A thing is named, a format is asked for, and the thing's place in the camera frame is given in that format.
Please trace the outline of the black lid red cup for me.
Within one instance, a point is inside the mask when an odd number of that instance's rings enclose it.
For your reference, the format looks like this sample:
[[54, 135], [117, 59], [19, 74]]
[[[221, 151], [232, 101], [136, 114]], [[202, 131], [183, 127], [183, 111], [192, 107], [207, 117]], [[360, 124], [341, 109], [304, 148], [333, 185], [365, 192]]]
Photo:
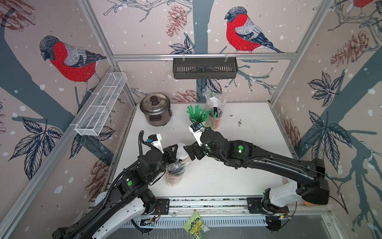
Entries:
[[169, 164], [166, 167], [166, 178], [170, 186], [176, 186], [180, 183], [186, 166], [187, 164], [185, 162], [179, 161], [178, 163]]
[[214, 110], [212, 110], [209, 113], [209, 116], [208, 116], [208, 118], [206, 120], [205, 126], [206, 127], [210, 127], [213, 130], [218, 129], [220, 121], [221, 121], [221, 116], [222, 116], [222, 111], [221, 111], [220, 108], [218, 108], [218, 110], [217, 110], [217, 116], [215, 116]]

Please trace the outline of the spare clear plastic bag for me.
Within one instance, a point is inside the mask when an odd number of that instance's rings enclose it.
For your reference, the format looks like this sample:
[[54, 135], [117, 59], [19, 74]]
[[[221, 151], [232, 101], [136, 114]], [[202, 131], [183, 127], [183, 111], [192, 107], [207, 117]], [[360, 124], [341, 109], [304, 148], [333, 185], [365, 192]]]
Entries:
[[185, 144], [178, 143], [177, 146], [175, 163], [166, 167], [166, 179], [170, 186], [176, 186], [180, 183], [188, 165], [191, 163], [191, 158], [184, 149]]

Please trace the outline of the white lid cup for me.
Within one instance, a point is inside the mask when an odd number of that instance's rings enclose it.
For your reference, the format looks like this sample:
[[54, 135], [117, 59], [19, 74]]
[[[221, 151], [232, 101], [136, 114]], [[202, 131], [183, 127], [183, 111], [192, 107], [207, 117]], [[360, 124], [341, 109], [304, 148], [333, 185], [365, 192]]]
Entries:
[[210, 99], [208, 100], [208, 103], [211, 109], [215, 109], [215, 108], [218, 109], [219, 105], [221, 104], [221, 100], [217, 97], [210, 97]]
[[186, 146], [184, 143], [177, 143], [178, 149], [176, 154], [177, 161], [185, 161], [188, 159], [189, 155], [184, 149], [184, 146]]

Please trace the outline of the clear plastic carrier bag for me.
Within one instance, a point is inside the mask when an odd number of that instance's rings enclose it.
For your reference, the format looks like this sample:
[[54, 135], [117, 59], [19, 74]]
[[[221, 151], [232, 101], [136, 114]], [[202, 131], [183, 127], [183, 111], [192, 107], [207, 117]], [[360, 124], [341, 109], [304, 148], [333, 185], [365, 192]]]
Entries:
[[226, 105], [226, 97], [223, 95], [223, 94], [219, 94], [219, 93], [215, 93], [213, 91], [206, 91], [203, 93], [203, 96], [205, 97], [206, 99], [206, 104], [207, 104], [207, 107], [208, 109], [210, 109], [210, 111], [214, 110], [214, 114], [215, 116], [217, 116], [217, 109], [211, 109], [209, 107], [209, 103], [208, 103], [208, 100], [210, 99], [210, 97], [217, 97], [221, 100], [221, 104], [219, 105], [219, 108], [221, 109], [222, 113], [223, 113], [223, 110], [224, 110], [224, 107]]

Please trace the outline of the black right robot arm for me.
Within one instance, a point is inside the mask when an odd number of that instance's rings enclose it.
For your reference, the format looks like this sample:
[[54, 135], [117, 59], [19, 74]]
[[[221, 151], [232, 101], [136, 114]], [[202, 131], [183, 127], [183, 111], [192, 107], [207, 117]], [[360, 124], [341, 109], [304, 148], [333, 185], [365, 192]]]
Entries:
[[208, 156], [235, 169], [259, 169], [288, 179], [281, 187], [266, 189], [262, 199], [248, 204], [249, 211], [271, 216], [280, 213], [287, 204], [301, 200], [315, 205], [328, 204], [330, 191], [322, 159], [300, 161], [246, 141], [228, 141], [221, 133], [199, 124], [189, 126], [189, 131], [196, 139], [195, 143], [184, 146], [191, 160]]

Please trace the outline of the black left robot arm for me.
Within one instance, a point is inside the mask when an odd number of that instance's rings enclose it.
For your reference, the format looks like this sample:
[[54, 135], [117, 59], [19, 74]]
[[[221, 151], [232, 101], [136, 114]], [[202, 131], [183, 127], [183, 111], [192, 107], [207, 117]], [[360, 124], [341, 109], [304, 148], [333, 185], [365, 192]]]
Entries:
[[178, 145], [155, 147], [157, 136], [143, 141], [138, 135], [138, 159], [112, 182], [105, 197], [82, 219], [70, 227], [58, 228], [55, 239], [105, 239], [123, 224], [142, 214], [152, 213], [157, 199], [149, 185], [159, 180], [167, 165], [176, 162]]

